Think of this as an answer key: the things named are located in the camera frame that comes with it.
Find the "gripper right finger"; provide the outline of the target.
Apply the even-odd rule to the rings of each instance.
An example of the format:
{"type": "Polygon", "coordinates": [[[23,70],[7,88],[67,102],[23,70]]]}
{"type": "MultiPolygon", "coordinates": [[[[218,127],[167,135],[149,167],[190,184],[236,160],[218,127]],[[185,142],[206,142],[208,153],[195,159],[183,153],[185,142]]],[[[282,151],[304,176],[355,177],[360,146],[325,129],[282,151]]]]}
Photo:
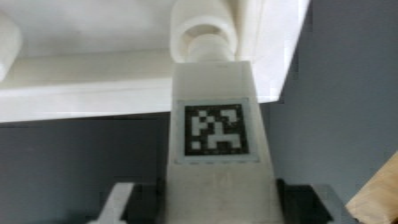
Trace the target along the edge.
{"type": "Polygon", "coordinates": [[[355,224],[355,218],[328,185],[277,180],[284,224],[355,224]]]}

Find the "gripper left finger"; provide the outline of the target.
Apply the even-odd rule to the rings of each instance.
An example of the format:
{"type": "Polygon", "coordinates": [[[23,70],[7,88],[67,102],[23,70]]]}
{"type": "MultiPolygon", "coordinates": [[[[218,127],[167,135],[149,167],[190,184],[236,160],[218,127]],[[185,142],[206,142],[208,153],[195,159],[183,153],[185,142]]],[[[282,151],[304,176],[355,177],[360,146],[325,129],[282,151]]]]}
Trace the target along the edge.
{"type": "Polygon", "coordinates": [[[92,221],[87,222],[87,224],[126,224],[126,221],[121,219],[121,217],[128,205],[133,187],[133,183],[117,183],[113,185],[99,216],[92,221]]]}

